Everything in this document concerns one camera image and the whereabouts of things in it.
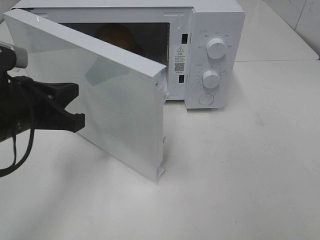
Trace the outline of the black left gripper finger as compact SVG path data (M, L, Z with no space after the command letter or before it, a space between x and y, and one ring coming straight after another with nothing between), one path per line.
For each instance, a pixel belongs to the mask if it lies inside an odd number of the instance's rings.
M70 113L57 102L45 99L34 107L35 129L76 133L85 127L84 113Z
M65 109L79 95L79 86L76 83L38 82L27 76L17 76L14 79L29 87L31 90L35 90L37 95L41 93L48 99L50 99L49 96L51 96L51 100L63 109Z

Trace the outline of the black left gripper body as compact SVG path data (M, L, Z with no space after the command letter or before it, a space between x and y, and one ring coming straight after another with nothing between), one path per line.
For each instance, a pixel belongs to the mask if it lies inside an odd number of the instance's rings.
M10 77L0 87L0 140L5 141L31 128L41 129L54 115L49 101L54 99L50 86L27 76Z

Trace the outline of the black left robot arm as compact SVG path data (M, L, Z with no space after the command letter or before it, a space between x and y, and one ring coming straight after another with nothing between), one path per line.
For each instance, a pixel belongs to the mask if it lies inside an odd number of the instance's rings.
M83 113L66 111L79 95L76 83L44 83L8 74L28 66L24 48L0 44L0 140L27 130L63 130L76 133L85 127Z

